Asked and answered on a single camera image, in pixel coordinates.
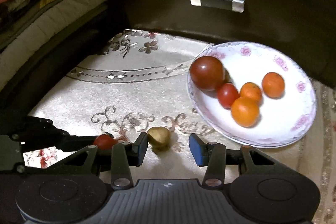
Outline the orange tangerine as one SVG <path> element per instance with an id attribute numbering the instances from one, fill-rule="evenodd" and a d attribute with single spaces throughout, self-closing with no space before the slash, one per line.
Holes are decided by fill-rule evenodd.
<path id="1" fill-rule="evenodd" d="M 269 72 L 262 79 L 262 89 L 266 96 L 280 98 L 284 94 L 285 81 L 280 74 Z"/>
<path id="2" fill-rule="evenodd" d="M 256 101 L 258 104 L 261 104 L 263 98 L 260 87 L 252 82 L 247 82 L 241 87 L 240 96 L 250 98 Z"/>
<path id="3" fill-rule="evenodd" d="M 248 97 L 236 99 L 231 106 L 231 116 L 242 127 L 254 126 L 259 118 L 260 110 L 258 103 Z"/>

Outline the small red tomato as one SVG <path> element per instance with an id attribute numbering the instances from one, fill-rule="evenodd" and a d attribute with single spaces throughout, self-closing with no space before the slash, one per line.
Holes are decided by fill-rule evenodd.
<path id="1" fill-rule="evenodd" d="M 93 142 L 100 150 L 111 150 L 118 141 L 107 134 L 99 135 Z"/>

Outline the white floral plate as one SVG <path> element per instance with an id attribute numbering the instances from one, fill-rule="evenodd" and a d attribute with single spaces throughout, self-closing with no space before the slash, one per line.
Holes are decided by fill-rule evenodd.
<path id="1" fill-rule="evenodd" d="M 187 86 L 198 114 L 228 139 L 258 148 L 277 148 L 301 139 L 317 112 L 317 99 L 309 77 L 290 57 L 271 47 L 252 42 L 229 42 L 206 48 L 200 56 L 218 58 L 237 89 L 252 82 L 261 85 L 269 72 L 281 75 L 284 94 L 278 99 L 264 96 L 259 121 L 252 127 L 238 125 L 215 94 L 199 90 L 191 79 Z"/>

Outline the small brown kiwi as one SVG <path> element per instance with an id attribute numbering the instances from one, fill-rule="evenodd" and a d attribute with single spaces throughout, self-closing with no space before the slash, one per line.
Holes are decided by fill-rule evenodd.
<path id="1" fill-rule="evenodd" d="M 229 71 L 227 69 L 224 69 L 224 83 L 231 83 L 231 77 L 230 77 L 230 74 L 229 74 Z"/>

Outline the large dark red tomato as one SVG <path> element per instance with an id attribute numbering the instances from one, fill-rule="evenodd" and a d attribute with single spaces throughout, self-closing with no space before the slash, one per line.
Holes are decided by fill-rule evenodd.
<path id="1" fill-rule="evenodd" d="M 202 56 L 191 64 L 189 74 L 198 89 L 212 91 L 224 83 L 226 70 L 216 57 Z"/>

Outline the medium red tomato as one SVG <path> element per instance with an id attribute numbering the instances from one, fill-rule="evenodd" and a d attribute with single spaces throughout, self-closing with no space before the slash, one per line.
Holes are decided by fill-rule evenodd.
<path id="1" fill-rule="evenodd" d="M 225 109 L 230 109 L 234 101 L 239 97 L 240 94 L 232 83 L 226 83 L 217 90 L 218 101 Z"/>

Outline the beige mattress cushion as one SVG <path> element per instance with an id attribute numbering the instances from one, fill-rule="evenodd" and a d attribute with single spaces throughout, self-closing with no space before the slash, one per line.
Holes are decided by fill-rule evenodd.
<path id="1" fill-rule="evenodd" d="M 46 42 L 64 28 L 101 5 L 106 0 L 62 0 L 9 39 L 1 49 L 1 88 L 20 67 Z"/>

